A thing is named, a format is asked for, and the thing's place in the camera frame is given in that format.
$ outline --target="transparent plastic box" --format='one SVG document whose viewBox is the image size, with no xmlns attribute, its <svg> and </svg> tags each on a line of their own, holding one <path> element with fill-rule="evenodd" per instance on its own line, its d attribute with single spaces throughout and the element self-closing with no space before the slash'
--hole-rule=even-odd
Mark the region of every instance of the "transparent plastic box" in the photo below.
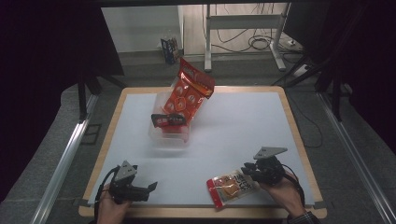
<svg viewBox="0 0 396 224">
<path fill-rule="evenodd" d="M 171 95 L 171 91 L 157 93 L 152 114 L 164 114 L 163 106 Z M 162 128 L 155 128 L 150 121 L 148 135 L 156 147 L 186 147 L 189 143 L 190 125 L 179 128 L 179 133 L 164 133 Z"/>
</svg>

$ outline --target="cookie package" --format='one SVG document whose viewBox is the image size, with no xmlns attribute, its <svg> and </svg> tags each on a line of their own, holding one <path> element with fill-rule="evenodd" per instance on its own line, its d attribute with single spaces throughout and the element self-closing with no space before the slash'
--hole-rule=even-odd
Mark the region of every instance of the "cookie package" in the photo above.
<svg viewBox="0 0 396 224">
<path fill-rule="evenodd" d="M 213 177 L 206 181 L 206 185 L 217 208 L 260 190 L 257 182 L 253 181 L 249 175 L 242 174 L 239 170 L 234 170 L 227 175 Z"/>
</svg>

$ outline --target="red packaging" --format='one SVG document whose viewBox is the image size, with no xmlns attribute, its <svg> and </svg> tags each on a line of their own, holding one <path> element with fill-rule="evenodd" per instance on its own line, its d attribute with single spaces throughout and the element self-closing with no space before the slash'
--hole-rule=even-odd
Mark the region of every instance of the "red packaging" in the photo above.
<svg viewBox="0 0 396 224">
<path fill-rule="evenodd" d="M 206 185 L 217 208 L 260 189 L 257 182 L 239 170 L 213 177 L 206 181 Z"/>
<path fill-rule="evenodd" d="M 163 107 L 166 114 L 179 114 L 190 123 L 203 100 L 215 89 L 215 79 L 180 58 L 178 81 Z"/>
</svg>

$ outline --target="white wall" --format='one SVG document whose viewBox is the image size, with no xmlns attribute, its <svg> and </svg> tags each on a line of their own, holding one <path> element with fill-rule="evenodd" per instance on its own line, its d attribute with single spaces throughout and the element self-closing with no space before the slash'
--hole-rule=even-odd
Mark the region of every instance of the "white wall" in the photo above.
<svg viewBox="0 0 396 224">
<path fill-rule="evenodd" d="M 182 49 L 182 7 L 104 7 L 102 11 L 117 52 L 158 50 L 168 30 Z"/>
</svg>

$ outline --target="table frame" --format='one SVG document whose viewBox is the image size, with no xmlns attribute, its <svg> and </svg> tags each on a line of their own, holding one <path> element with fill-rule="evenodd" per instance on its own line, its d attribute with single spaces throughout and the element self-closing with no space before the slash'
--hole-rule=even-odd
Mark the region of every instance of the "table frame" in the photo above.
<svg viewBox="0 0 396 224">
<path fill-rule="evenodd" d="M 169 87 L 152 87 L 152 88 L 126 88 L 122 91 L 117 107 L 114 111 L 113 117 L 107 129 L 107 133 L 99 152 L 96 164 L 93 168 L 90 181 L 85 190 L 83 199 L 89 200 L 93 186 L 102 170 L 107 152 L 110 147 L 111 140 L 117 127 L 123 104 L 128 94 L 142 94 L 142 93 L 158 93 L 161 91 L 170 91 Z M 280 97 L 281 104 L 285 110 L 287 120 L 290 125 L 290 130 L 293 139 L 296 143 L 298 153 L 302 160 L 305 173 L 308 178 L 309 186 L 312 190 L 315 203 L 322 203 L 323 199 L 320 194 L 318 183 L 315 179 L 311 164 L 306 155 L 303 141 L 297 129 L 296 122 L 291 113 L 290 105 L 284 90 L 280 87 L 237 87 L 237 86 L 217 86 L 215 92 L 277 92 Z M 318 218 L 325 218 L 327 216 L 326 208 L 316 208 L 315 206 L 308 206 L 306 210 L 311 211 Z M 80 206 L 78 212 L 83 217 L 93 217 L 93 207 Z M 213 207 L 180 207 L 180 206 L 145 206 L 143 204 L 132 205 L 128 210 L 127 217 L 146 217 L 146 218 L 285 218 L 288 212 L 280 207 L 269 206 L 243 206 L 240 207 L 225 207 L 218 210 Z"/>
<path fill-rule="evenodd" d="M 290 3 L 286 3 L 281 14 L 273 15 L 226 15 L 211 16 L 210 5 L 206 5 L 206 42 L 205 42 L 205 71 L 212 71 L 212 45 L 210 43 L 211 30 L 223 29 L 276 29 L 276 35 L 270 42 L 270 50 L 281 72 L 286 71 L 282 56 L 279 54 L 279 39 L 283 32 Z"/>
</svg>

